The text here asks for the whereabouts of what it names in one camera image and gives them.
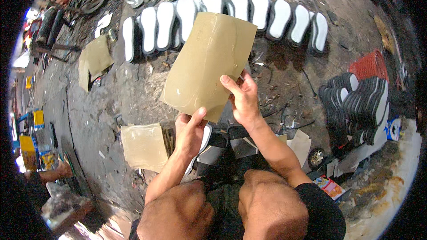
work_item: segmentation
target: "red basket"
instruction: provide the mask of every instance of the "red basket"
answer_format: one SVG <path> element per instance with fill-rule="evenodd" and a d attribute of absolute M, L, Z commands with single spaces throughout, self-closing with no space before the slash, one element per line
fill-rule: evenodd
<path fill-rule="evenodd" d="M 353 73 L 358 80 L 378 76 L 389 81 L 384 57 L 378 49 L 353 62 L 348 71 Z"/>

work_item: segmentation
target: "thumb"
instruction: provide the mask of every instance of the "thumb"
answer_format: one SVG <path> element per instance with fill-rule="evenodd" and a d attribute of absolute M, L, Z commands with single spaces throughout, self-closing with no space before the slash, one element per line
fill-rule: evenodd
<path fill-rule="evenodd" d="M 196 110 L 195 113 L 191 116 L 191 119 L 188 122 L 188 125 L 191 127 L 196 127 L 201 123 L 203 118 L 206 116 L 206 108 L 201 107 L 200 109 Z"/>
<path fill-rule="evenodd" d="M 230 92 L 233 93 L 235 96 L 240 95 L 242 93 L 242 90 L 240 89 L 238 84 L 234 82 L 232 78 L 230 78 L 228 75 L 222 75 L 220 80 L 222 85 L 228 90 L 230 90 Z"/>

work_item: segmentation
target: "insole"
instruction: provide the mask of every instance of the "insole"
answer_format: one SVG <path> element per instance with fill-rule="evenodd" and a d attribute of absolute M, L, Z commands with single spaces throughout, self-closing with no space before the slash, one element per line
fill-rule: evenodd
<path fill-rule="evenodd" d="M 154 7 L 143 9 L 140 22 L 143 31 L 142 51 L 150 54 L 155 49 L 156 10 Z"/>
<path fill-rule="evenodd" d="M 195 15 L 197 14 L 194 0 L 178 0 L 176 13 L 181 23 L 181 41 L 185 44 L 191 29 L 193 29 Z"/>
<path fill-rule="evenodd" d="M 322 13 L 316 13 L 314 22 L 316 23 L 317 32 L 315 33 L 315 40 L 312 42 L 313 48 L 315 51 L 323 52 L 326 36 L 328 35 L 328 22 Z"/>
<path fill-rule="evenodd" d="M 291 19 L 291 6 L 284 0 L 276 0 L 270 12 L 273 20 L 270 20 L 270 26 L 267 30 L 267 34 L 277 40 L 280 40 L 285 33 L 289 20 Z"/>
<path fill-rule="evenodd" d="M 171 43 L 171 32 L 175 21 L 175 12 L 171 2 L 160 3 L 157 9 L 157 50 L 165 51 Z"/>
<path fill-rule="evenodd" d="M 302 42 L 305 31 L 308 28 L 308 24 L 310 22 L 310 15 L 308 10 L 304 8 L 302 5 L 298 5 L 295 8 L 295 23 L 291 28 L 290 32 L 290 40 L 295 44 L 300 44 Z"/>
<path fill-rule="evenodd" d="M 131 62 L 134 58 L 134 30 L 135 23 L 132 17 L 125 19 L 122 33 L 125 40 L 125 59 L 127 62 Z"/>
<path fill-rule="evenodd" d="M 201 0 L 207 12 L 222 13 L 222 0 Z"/>
<path fill-rule="evenodd" d="M 270 0 L 251 0 L 251 2 L 251 22 L 258 26 L 258 30 L 264 30 L 267 27 L 267 14 Z"/>
<path fill-rule="evenodd" d="M 234 7 L 234 17 L 248 21 L 248 0 L 230 0 Z"/>

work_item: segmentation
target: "cardboard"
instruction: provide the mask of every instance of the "cardboard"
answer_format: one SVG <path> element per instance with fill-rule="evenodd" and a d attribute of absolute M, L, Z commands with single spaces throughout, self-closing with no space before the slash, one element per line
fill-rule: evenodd
<path fill-rule="evenodd" d="M 122 126 L 120 137 L 123 152 L 133 169 L 159 173 L 168 160 L 160 123 Z"/>
<path fill-rule="evenodd" d="M 308 153 L 310 152 L 311 139 L 303 131 L 298 129 L 292 140 L 287 140 L 286 144 L 295 152 L 298 161 L 302 166 L 304 166 L 305 161 L 307 160 Z"/>
<path fill-rule="evenodd" d="M 101 35 L 85 46 L 79 56 L 79 85 L 89 91 L 89 75 L 91 82 L 102 75 L 102 71 L 108 68 L 114 61 L 110 56 L 107 37 Z"/>
<path fill-rule="evenodd" d="M 206 107 L 218 122 L 230 91 L 220 77 L 237 80 L 248 61 L 257 26 L 218 13 L 198 13 L 187 42 L 171 68 L 160 100 L 192 115 Z"/>

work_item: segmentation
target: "fingernail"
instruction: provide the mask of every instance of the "fingernail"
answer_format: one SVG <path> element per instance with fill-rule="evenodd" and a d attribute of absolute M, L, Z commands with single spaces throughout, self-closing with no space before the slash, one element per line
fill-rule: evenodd
<path fill-rule="evenodd" d="M 203 114 L 205 114 L 206 113 L 206 108 L 205 107 L 201 107 L 200 109 L 199 109 L 199 114 L 200 115 L 203 115 Z"/>
<path fill-rule="evenodd" d="M 221 81 L 224 82 L 224 83 L 227 83 L 229 79 L 230 79 L 230 77 L 228 77 L 228 75 L 224 74 L 224 75 L 221 76 Z"/>

